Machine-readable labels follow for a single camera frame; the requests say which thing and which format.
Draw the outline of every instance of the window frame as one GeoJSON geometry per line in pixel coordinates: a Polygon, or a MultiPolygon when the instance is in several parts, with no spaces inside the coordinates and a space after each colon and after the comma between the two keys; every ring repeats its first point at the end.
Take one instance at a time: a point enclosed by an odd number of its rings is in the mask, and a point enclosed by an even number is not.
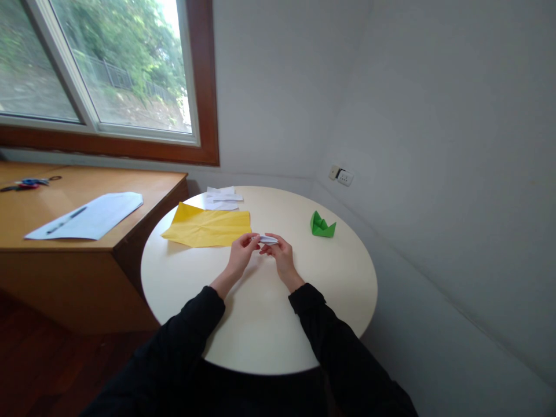
{"type": "Polygon", "coordinates": [[[85,87],[83,80],[75,80],[76,74],[80,78],[81,76],[79,72],[75,72],[76,67],[72,68],[75,62],[71,53],[69,54],[71,61],[68,61],[68,56],[63,55],[69,51],[65,51],[64,48],[52,48],[52,45],[56,45],[60,40],[55,39],[57,36],[55,31],[47,28],[48,15],[41,10],[45,2],[29,0],[29,3],[26,3],[26,0],[22,0],[21,3],[26,8],[31,24],[43,43],[45,52],[81,123],[0,115],[0,146],[220,165],[212,0],[176,1],[180,28],[184,27],[184,15],[186,15],[189,30],[188,33],[184,30],[180,33],[184,55],[185,50],[188,49],[184,47],[188,38],[190,45],[191,59],[184,57],[184,64],[191,63],[189,74],[193,75],[193,82],[189,83],[187,75],[186,82],[188,97],[193,96],[196,102],[196,105],[190,106],[193,134],[196,136],[195,143],[184,140],[183,136],[187,136],[185,133],[177,133],[181,138],[176,140],[176,133],[171,131],[154,130],[157,135],[153,136],[151,129],[111,125],[91,120],[89,117],[91,111],[94,111],[94,114],[96,111],[88,107],[92,106],[92,102],[86,89],[83,90],[85,87]]]}

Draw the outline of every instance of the pen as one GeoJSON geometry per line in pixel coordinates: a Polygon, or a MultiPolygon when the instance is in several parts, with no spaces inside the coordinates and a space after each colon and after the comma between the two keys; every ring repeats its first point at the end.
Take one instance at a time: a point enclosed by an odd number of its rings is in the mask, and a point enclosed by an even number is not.
{"type": "Polygon", "coordinates": [[[52,232],[55,232],[56,230],[60,229],[63,225],[65,225],[68,221],[72,220],[75,216],[77,216],[78,214],[83,213],[83,211],[87,208],[87,206],[85,207],[81,207],[78,211],[76,211],[75,213],[73,213],[67,220],[63,221],[62,223],[60,223],[59,225],[57,225],[54,229],[49,230],[48,232],[46,232],[47,235],[51,234],[52,232]]]}

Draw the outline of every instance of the brown window frame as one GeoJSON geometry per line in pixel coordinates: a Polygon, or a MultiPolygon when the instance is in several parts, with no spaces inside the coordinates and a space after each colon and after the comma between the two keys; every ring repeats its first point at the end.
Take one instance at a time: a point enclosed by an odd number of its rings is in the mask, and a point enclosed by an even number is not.
{"type": "Polygon", "coordinates": [[[178,1],[187,7],[199,147],[7,125],[0,126],[0,146],[220,166],[212,0],[178,1]]]}

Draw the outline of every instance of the folded white paper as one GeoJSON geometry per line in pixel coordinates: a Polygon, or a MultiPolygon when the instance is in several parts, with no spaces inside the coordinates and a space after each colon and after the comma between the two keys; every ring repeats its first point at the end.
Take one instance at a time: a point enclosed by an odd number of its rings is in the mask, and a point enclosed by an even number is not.
{"type": "Polygon", "coordinates": [[[61,237],[73,237],[98,240],[130,213],[141,207],[142,204],[143,196],[138,193],[105,194],[32,231],[25,238],[59,239],[61,237]],[[77,213],[83,207],[87,208],[71,218],[73,213],[77,213]]]}
{"type": "Polygon", "coordinates": [[[214,202],[209,203],[207,202],[204,205],[205,210],[235,210],[238,209],[239,206],[237,203],[229,203],[229,202],[214,202]]]}
{"type": "Polygon", "coordinates": [[[275,237],[261,235],[261,239],[260,239],[259,242],[263,243],[263,244],[267,244],[268,246],[270,246],[270,245],[278,243],[278,239],[276,239],[275,237]]]}
{"type": "Polygon", "coordinates": [[[225,188],[207,187],[207,194],[205,196],[206,210],[235,210],[239,206],[235,201],[243,201],[243,197],[236,194],[234,186],[225,188]]]}
{"type": "Polygon", "coordinates": [[[241,194],[223,194],[223,193],[209,193],[207,192],[207,198],[213,201],[243,201],[243,196],[241,194]]]}

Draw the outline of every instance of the yellow origami paper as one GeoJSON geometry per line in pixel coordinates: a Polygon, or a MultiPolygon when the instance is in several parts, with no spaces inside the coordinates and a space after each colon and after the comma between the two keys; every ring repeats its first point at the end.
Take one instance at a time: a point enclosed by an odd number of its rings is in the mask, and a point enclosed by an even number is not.
{"type": "Polygon", "coordinates": [[[180,203],[170,228],[161,236],[191,247],[231,246],[250,232],[248,211],[202,210],[180,203]]]}

